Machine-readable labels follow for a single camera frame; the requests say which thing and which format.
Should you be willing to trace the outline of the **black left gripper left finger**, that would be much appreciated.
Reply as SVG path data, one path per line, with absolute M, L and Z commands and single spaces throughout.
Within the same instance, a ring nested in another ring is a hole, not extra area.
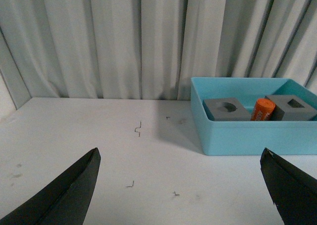
M 98 178 L 101 155 L 91 149 L 28 201 L 0 220 L 2 225 L 82 225 Z

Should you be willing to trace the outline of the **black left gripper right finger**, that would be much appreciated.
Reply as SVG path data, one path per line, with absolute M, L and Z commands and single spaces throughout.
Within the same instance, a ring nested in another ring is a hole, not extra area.
M 284 224 L 317 223 L 317 180 L 278 154 L 265 148 L 261 172 Z

